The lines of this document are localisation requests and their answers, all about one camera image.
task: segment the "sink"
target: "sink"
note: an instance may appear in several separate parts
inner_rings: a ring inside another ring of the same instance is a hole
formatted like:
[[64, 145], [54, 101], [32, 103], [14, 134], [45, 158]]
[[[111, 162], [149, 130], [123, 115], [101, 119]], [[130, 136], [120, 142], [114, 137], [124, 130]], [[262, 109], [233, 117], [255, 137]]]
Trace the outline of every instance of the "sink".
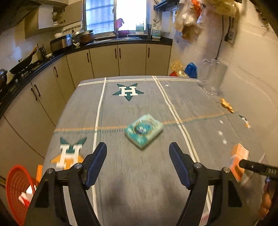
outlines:
[[106, 39], [106, 40], [94, 41], [94, 42], [91, 42], [87, 45], [103, 43], [103, 42], [117, 42], [117, 41], [124, 41], [124, 40], [142, 40], [142, 39], [138, 38], [138, 37], [111, 38], [111, 39]]

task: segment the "range hood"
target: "range hood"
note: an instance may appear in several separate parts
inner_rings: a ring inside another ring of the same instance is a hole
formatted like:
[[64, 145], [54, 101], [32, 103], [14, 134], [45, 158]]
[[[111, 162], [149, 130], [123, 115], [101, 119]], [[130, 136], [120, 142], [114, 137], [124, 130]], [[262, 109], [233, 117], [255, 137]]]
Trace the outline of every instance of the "range hood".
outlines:
[[39, 6], [40, 3], [30, 0], [2, 1], [0, 9], [0, 34], [16, 26], [30, 12]]

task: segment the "metal screw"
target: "metal screw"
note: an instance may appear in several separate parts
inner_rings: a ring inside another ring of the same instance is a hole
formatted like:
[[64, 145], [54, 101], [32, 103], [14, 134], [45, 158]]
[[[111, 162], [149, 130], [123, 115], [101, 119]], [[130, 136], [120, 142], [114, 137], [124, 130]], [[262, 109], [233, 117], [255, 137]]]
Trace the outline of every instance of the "metal screw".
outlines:
[[53, 172], [53, 168], [49, 168], [46, 170], [47, 173], [52, 173]]
[[202, 167], [202, 164], [201, 163], [194, 163], [194, 166], [197, 168], [197, 169], [200, 169]]
[[224, 167], [223, 170], [225, 173], [229, 173], [231, 171], [228, 167]]
[[76, 169], [79, 169], [79, 168], [82, 167], [82, 163], [76, 163], [76, 164], [74, 165], [74, 167], [75, 167]]

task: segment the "green wet wipes package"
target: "green wet wipes package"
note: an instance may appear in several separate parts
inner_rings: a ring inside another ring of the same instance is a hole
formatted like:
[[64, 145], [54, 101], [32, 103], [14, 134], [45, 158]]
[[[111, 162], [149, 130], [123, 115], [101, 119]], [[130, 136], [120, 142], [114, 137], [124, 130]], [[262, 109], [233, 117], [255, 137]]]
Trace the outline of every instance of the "green wet wipes package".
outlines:
[[163, 124], [151, 115], [144, 115], [127, 128], [125, 135], [139, 148], [146, 147], [163, 129]]

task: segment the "window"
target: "window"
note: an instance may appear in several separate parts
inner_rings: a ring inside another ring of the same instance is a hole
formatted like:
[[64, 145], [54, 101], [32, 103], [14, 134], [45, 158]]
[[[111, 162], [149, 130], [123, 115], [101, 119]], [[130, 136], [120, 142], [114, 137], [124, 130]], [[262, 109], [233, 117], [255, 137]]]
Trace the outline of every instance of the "window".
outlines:
[[87, 30], [95, 34], [114, 31], [117, 19], [123, 21], [120, 31], [135, 31], [139, 23], [146, 29], [147, 0], [86, 0]]

